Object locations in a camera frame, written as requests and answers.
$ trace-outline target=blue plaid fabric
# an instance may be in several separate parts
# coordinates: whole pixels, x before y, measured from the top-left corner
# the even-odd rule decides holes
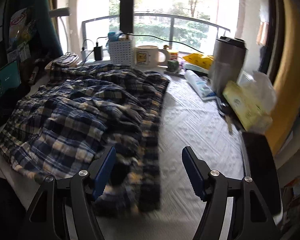
[[[169,80],[126,65],[53,65],[50,82],[18,101],[0,133],[0,152],[17,172],[42,182],[73,176],[117,152],[99,215],[159,208],[157,134]]]

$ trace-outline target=bed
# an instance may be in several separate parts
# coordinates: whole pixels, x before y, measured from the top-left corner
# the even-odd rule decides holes
[[[233,134],[229,134],[215,101],[201,101],[185,79],[168,78],[170,84],[164,97],[158,138],[160,209],[129,218],[98,218],[105,239],[193,238],[205,203],[195,196],[183,168],[181,151],[185,146],[191,146],[210,168],[221,171],[225,176],[235,179],[244,176],[239,133],[233,129]],[[47,81],[47,77],[39,80],[30,93]],[[13,171],[1,154],[0,169],[21,203],[28,208],[39,185]],[[227,238],[231,211],[232,199],[228,198],[220,239]],[[67,209],[67,219],[71,239],[76,239],[70,209]]]

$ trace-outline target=metal screw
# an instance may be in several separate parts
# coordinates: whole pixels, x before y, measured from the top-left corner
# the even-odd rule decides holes
[[[210,171],[210,174],[211,174],[212,176],[217,177],[217,176],[219,176],[220,172],[217,171],[217,170],[212,170],[212,171]]]
[[[249,177],[249,176],[245,176],[245,177],[244,177],[244,180],[245,180],[246,182],[248,182],[248,183],[252,182],[252,178]]]
[[[86,176],[88,172],[86,170],[79,171],[79,176]]]
[[[53,181],[53,176],[51,176],[51,175],[47,176],[47,177],[44,179],[44,181],[46,181],[46,182],[51,182],[51,181]]]

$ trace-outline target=tissue box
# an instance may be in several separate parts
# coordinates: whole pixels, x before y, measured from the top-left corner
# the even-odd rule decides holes
[[[272,118],[247,89],[229,81],[223,96],[232,107],[246,131],[264,134],[272,123]]]

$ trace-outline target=cup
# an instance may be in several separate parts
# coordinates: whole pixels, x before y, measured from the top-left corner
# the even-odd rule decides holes
[[[166,66],[170,59],[170,54],[166,49],[159,49],[157,46],[145,45],[135,47],[135,63],[139,67]],[[164,61],[159,61],[159,51],[165,55]]]

